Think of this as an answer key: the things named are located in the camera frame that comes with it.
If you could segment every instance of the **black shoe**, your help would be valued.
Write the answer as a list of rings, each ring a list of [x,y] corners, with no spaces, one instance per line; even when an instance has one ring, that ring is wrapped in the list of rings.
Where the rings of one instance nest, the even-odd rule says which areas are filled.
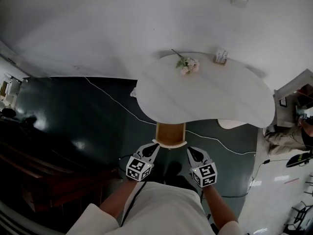
[[[155,162],[150,175],[144,178],[142,181],[143,182],[156,182],[159,184],[163,184],[164,183],[163,170],[164,170],[164,166]]]
[[[177,176],[181,171],[181,164],[177,161],[171,161],[164,176],[164,181]]]

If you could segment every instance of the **brown wooden furniture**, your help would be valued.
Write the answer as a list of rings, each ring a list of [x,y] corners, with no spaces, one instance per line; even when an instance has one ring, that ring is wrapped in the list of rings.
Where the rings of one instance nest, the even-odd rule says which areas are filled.
[[[178,148],[186,144],[185,142],[186,123],[181,124],[156,124],[156,139],[165,148]]]
[[[46,133],[1,119],[0,128],[5,130],[0,135],[1,164],[20,171],[11,180],[21,185],[24,200],[35,212],[62,206],[112,181],[121,181],[117,168],[91,170],[61,156],[70,146],[62,144],[66,149],[56,150],[56,140]]]
[[[66,201],[64,201],[64,204],[56,207],[49,207],[46,211],[35,212],[27,204],[27,202],[33,204],[31,199],[26,199],[26,202],[23,198],[21,186],[25,186],[25,181],[23,181],[24,176],[24,172],[16,169],[11,164],[0,159],[0,200],[24,217],[27,217],[28,219],[40,225],[62,232],[64,234],[69,231],[71,226],[77,221],[77,219],[90,203],[99,206],[111,192],[111,185],[110,187],[108,187],[108,185],[103,185],[102,187],[98,187],[95,190],[92,190],[93,187],[87,188],[88,193],[82,195],[83,192],[79,192],[79,195],[82,195],[79,198],[75,198],[71,201],[68,201],[70,199],[67,198]],[[39,204],[39,207],[43,206],[42,203],[36,203],[35,208],[37,208]]]
[[[3,81],[2,86],[1,86],[1,89],[0,89],[0,95],[1,95],[1,96],[5,96],[5,95],[6,95],[6,94],[5,94],[5,90],[6,90],[7,85],[8,85],[8,83],[5,82],[5,81]]]

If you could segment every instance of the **white tile floor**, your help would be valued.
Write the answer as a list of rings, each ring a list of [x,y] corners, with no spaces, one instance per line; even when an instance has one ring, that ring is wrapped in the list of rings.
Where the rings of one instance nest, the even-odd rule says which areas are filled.
[[[259,165],[265,160],[289,159],[301,153],[300,151],[293,151],[288,154],[269,157],[267,150],[268,143],[263,137],[262,130],[260,130],[253,177]],[[309,175],[313,175],[313,161],[305,167],[291,168],[286,168],[287,162],[270,162],[260,167],[239,217],[239,223],[244,234],[280,235],[288,218],[290,216],[295,217],[295,211],[291,213],[291,207],[298,205],[298,207],[303,208],[304,206],[299,206],[301,201],[304,201],[306,205],[313,205],[312,195],[303,193],[305,190],[313,191],[313,187],[308,188],[309,185],[305,183],[306,181],[313,182],[313,178],[309,177]],[[307,217],[312,222],[313,213],[311,212]]]

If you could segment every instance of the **white table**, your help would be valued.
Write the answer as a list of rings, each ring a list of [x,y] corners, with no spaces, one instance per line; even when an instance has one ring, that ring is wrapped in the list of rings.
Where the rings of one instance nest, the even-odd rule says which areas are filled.
[[[267,127],[275,106],[270,89],[239,62],[225,66],[213,55],[185,53],[198,59],[199,72],[182,75],[179,57],[170,55],[151,63],[137,82],[136,96],[142,111],[160,123],[178,124],[201,119],[231,119]]]

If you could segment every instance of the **white sleeve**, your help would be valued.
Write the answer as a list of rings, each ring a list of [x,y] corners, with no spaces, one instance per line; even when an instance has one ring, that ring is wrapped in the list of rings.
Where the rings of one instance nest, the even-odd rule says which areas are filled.
[[[67,235],[103,235],[119,228],[115,218],[90,204]]]
[[[220,229],[218,235],[243,235],[243,232],[240,230],[237,222],[230,221]]]

